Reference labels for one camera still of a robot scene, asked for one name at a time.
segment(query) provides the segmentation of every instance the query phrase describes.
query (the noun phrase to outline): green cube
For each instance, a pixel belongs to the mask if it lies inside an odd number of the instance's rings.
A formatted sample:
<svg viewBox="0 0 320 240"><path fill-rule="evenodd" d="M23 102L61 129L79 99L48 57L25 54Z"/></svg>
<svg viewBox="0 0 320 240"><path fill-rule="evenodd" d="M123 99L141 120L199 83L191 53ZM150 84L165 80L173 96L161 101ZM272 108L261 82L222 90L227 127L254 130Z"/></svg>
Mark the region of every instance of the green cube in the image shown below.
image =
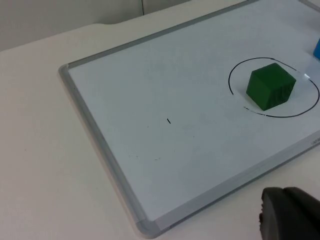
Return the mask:
<svg viewBox="0 0 320 240"><path fill-rule="evenodd" d="M251 73L246 94L265 111L288 101L295 83L293 76L273 63Z"/></svg>

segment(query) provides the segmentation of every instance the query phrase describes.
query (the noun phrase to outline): whiteboard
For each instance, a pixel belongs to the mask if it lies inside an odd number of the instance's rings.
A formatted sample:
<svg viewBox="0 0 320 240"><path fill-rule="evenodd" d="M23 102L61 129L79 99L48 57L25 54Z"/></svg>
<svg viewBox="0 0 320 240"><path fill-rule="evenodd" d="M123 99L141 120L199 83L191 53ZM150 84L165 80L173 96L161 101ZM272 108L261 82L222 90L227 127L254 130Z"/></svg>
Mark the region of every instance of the whiteboard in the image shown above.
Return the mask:
<svg viewBox="0 0 320 240"><path fill-rule="evenodd" d="M301 2L320 12L320 0L301 0Z"/></svg>
<svg viewBox="0 0 320 240"><path fill-rule="evenodd" d="M299 1L259 0L60 69L143 234L320 141L319 22ZM263 112L245 91L251 72L274 62L297 82Z"/></svg>

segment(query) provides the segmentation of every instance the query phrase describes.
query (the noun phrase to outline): white table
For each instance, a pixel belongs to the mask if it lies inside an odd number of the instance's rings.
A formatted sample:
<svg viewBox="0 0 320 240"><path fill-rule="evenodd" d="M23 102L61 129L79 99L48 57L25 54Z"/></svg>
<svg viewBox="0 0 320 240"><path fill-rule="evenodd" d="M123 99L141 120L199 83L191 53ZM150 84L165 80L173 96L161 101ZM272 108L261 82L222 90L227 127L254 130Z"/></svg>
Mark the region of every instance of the white table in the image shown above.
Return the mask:
<svg viewBox="0 0 320 240"><path fill-rule="evenodd" d="M226 1L191 1L0 52L0 239L141 239L58 68L214 12L222 4ZM159 239L260 239L262 189L297 186L320 199L319 159L320 147L315 147Z"/></svg>

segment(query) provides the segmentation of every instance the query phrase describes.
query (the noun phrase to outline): whiteboard frame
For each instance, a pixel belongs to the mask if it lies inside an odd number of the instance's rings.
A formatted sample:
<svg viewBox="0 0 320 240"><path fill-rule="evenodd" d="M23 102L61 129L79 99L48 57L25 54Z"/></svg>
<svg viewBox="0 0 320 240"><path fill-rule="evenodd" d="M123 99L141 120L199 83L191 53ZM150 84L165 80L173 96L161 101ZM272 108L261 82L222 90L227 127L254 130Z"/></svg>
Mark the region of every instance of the whiteboard frame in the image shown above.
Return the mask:
<svg viewBox="0 0 320 240"><path fill-rule="evenodd" d="M108 143L106 142L95 119L91 115L90 110L88 109L84 99L82 98L73 79L71 78L69 74L69 70L77 66L91 62L93 60L103 58L113 53L125 50L132 46L147 42L154 38L163 36L173 31L177 31L179 29L188 27L198 22L213 18L217 15L226 13L228 11L231 11L233 9L245 6L247 4L250 4L256 1L257 0L246 0L236 5L227 7L225 9L222 9L213 13L209 13L207 15L198 17L196 19L184 22L182 24L170 27L168 29L165 29L159 32L156 32L154 34L139 38L129 43L65 64L61 66L59 69L59 74L62 78L62 81L65 84L68 92L70 93L74 103L76 104L76 107L80 112L86 124L86 127L90 131L95 143L98 145L98 148L104 158L104 161L112 174L112 177L116 183L118 190L121 193L121 196L127 208L129 209L129 212L135 222L137 229L146 238L155 238L161 235L162 233L166 232L170 228L184 221L186 218L193 216L194 214L198 213L202 209L219 201L221 198L224 198L228 194L233 193L239 188L254 181L256 178L263 176L264 174L272 171L273 169L285 164L287 161L291 160L292 158L316 146L318 143L320 143L320 131L313 133L312 135L297 142L296 144L278 152L272 157L267 158L264 161L260 162L259 164L230 178L229 180L221 183L220 185L212 188L211 190L203 193L202 195L190 200L189 202L179 206L178 208L161 216L160 218L154 221L150 221L147 218L146 214L144 213L143 207L140 205L137 197L135 196L133 190L131 189L126 179L126 176L121 170L116 158L112 154L112 151L108 146Z"/></svg>

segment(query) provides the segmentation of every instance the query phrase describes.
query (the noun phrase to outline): white wall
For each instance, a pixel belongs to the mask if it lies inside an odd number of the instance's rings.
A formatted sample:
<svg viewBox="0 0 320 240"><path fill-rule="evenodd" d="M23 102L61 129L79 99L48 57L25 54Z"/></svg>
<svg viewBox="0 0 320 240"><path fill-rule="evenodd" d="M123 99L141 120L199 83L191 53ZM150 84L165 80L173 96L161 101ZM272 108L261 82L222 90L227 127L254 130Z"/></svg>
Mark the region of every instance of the white wall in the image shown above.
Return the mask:
<svg viewBox="0 0 320 240"><path fill-rule="evenodd" d="M153 13L161 9L169 8L189 0L142 0L144 14Z"/></svg>
<svg viewBox="0 0 320 240"><path fill-rule="evenodd" d="M92 23L142 15L141 0L0 0L0 51Z"/></svg>

